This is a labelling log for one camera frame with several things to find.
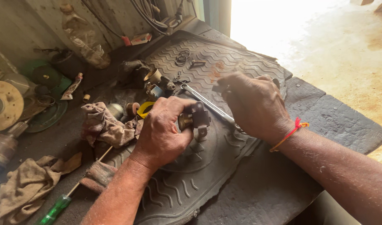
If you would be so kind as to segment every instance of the dirt ground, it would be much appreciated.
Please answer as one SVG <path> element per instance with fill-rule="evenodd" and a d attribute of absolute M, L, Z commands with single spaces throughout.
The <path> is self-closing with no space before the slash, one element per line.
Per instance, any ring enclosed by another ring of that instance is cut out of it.
<path fill-rule="evenodd" d="M 382 0 L 365 6 L 347 0 L 273 0 L 265 6 L 248 2 L 245 8 L 246 2 L 233 2 L 231 38 L 277 57 L 294 76 L 382 126 L 382 13 L 373 12 Z M 250 19 L 256 21 L 254 29 L 245 23 Z M 369 157 L 382 163 L 382 146 Z"/>

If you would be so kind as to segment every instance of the black rubber floor mat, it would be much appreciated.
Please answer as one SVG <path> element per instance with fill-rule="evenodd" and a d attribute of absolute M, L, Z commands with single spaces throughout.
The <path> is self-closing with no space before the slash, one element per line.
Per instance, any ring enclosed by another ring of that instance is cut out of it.
<path fill-rule="evenodd" d="M 178 66 L 176 57 L 185 50 L 190 52 L 190 56 L 183 66 Z M 190 67 L 193 59 L 207 62 L 204 66 Z M 146 62 L 171 79 L 175 79 L 180 72 L 182 78 L 190 81 L 189 86 L 229 115 L 231 111 L 220 94 L 211 90 L 216 80 L 224 74 L 237 70 L 250 77 L 268 74 L 279 79 L 280 91 L 285 97 L 284 78 L 287 71 L 279 64 L 264 56 L 234 49 L 191 33 L 173 34 L 146 58 Z M 175 95 L 190 98 L 182 91 Z M 153 175 L 145 189 L 134 224 L 188 222 L 198 214 L 199 207 L 218 193 L 236 170 L 239 161 L 259 144 L 259 140 L 229 128 L 212 111 L 210 116 L 212 125 L 207 140 L 197 142 L 194 139 L 179 158 Z"/>

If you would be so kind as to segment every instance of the green screwdriver handle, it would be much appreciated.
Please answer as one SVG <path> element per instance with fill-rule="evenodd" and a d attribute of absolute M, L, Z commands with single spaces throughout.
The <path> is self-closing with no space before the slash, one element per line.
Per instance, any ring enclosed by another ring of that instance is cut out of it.
<path fill-rule="evenodd" d="M 49 209 L 49 212 L 41 217 L 34 225 L 51 225 L 55 221 L 59 213 L 70 204 L 71 198 L 66 195 L 61 195 L 56 200 L 52 208 Z"/>

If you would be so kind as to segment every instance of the wrench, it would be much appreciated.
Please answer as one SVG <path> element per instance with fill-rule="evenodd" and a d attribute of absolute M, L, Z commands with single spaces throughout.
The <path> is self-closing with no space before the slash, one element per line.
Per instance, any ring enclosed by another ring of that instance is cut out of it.
<path fill-rule="evenodd" d="M 194 98 L 197 100 L 203 102 L 208 108 L 213 110 L 215 113 L 219 114 L 224 120 L 229 122 L 231 125 L 233 125 L 236 129 L 241 130 L 241 127 L 238 126 L 234 119 L 229 116 L 227 113 L 223 112 L 223 110 L 219 109 L 216 105 L 213 103 L 209 102 L 206 98 L 204 98 L 202 95 L 200 95 L 198 92 L 196 92 L 194 89 L 192 89 L 188 84 L 182 84 L 181 89 L 184 89 L 188 91 Z"/>

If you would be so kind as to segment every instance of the yellow plastic part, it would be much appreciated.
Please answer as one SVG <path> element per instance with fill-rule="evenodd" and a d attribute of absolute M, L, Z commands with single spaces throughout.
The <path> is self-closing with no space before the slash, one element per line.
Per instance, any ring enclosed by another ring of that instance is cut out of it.
<path fill-rule="evenodd" d="M 145 119 L 145 117 L 147 117 L 149 111 L 148 111 L 148 112 L 144 112 L 144 111 L 145 111 L 149 106 L 151 106 L 151 105 L 153 105 L 153 104 L 155 104 L 155 102 L 145 102 L 145 103 L 142 104 L 142 105 L 140 106 L 140 108 L 137 110 L 137 114 L 138 114 L 139 116 L 141 116 L 143 119 Z"/>

